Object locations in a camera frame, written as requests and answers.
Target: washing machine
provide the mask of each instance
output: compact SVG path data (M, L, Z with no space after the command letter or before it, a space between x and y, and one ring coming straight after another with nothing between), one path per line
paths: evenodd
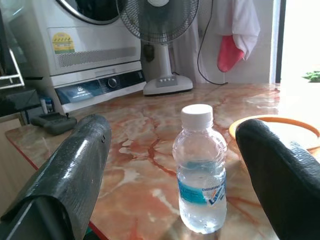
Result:
M1 9L26 84L51 97L57 112L143 89L141 42L116 0L1 0Z
M25 78L140 60L141 43L119 19L116 0L2 0L2 6Z

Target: bottle label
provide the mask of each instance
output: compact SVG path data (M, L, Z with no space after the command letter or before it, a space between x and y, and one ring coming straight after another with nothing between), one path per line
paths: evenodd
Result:
M192 204L214 206L221 202L226 194L226 178L221 184L208 188L188 186L179 179L178 186L180 197Z

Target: water bottle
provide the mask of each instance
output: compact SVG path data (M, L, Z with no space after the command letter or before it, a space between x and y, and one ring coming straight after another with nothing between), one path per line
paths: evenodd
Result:
M196 233L220 229L226 219L227 144L213 129L213 108L206 104L181 111L183 130L173 144L177 164L179 210L184 224Z

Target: water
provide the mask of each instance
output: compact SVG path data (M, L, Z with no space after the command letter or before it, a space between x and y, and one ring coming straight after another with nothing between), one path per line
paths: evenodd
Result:
M189 161L177 168L177 178L179 209L184 224L201 234L220 229L227 213L223 161Z

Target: vent grille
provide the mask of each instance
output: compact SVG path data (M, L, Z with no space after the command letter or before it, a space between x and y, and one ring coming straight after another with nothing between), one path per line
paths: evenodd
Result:
M61 69L75 65L97 63L125 57L133 57L136 54L136 47L125 47L119 49L80 51L73 53L56 54L55 59L57 61L58 67Z

